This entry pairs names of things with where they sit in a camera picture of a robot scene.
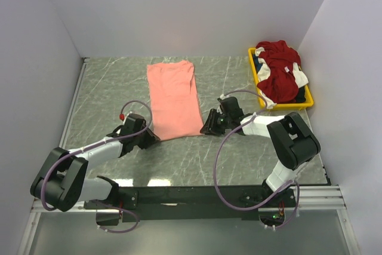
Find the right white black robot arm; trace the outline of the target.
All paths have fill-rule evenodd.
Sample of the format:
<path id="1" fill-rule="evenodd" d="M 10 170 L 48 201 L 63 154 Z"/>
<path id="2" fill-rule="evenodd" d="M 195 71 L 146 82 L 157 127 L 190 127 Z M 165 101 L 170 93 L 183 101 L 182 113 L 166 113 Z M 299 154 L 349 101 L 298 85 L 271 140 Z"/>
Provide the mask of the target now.
<path id="1" fill-rule="evenodd" d="M 242 136 L 262 136 L 272 141 L 278 161 L 264 180 L 256 203 L 264 201 L 287 182 L 294 180 L 301 167 L 312 160 L 321 146 L 297 112 L 284 116 L 245 114 L 236 97 L 218 99 L 218 109 L 211 109 L 200 133 L 221 136 L 232 130 Z"/>

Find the pink t shirt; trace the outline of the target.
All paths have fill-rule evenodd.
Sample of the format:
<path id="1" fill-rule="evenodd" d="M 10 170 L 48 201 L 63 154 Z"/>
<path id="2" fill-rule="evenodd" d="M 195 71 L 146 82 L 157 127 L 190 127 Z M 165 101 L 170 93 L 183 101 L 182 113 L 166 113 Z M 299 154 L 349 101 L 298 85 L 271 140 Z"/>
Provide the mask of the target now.
<path id="1" fill-rule="evenodd" d="M 153 131 L 162 140 L 200 136 L 204 124 L 193 63 L 156 63 L 147 66 Z"/>

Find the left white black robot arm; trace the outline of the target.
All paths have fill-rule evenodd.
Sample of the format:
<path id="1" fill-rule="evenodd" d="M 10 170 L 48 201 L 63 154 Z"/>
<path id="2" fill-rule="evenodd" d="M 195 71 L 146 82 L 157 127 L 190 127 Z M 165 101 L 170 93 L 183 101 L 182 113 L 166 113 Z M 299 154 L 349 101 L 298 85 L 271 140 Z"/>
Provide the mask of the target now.
<path id="1" fill-rule="evenodd" d="M 103 139 L 81 148 L 54 148 L 30 187 L 30 194 L 44 201 L 49 211 L 68 211 L 77 202 L 101 201 L 111 206 L 121 201 L 120 187 L 111 179 L 86 179 L 88 170 L 125 156 L 134 147 L 147 149 L 160 142 L 144 117 L 131 113 Z"/>

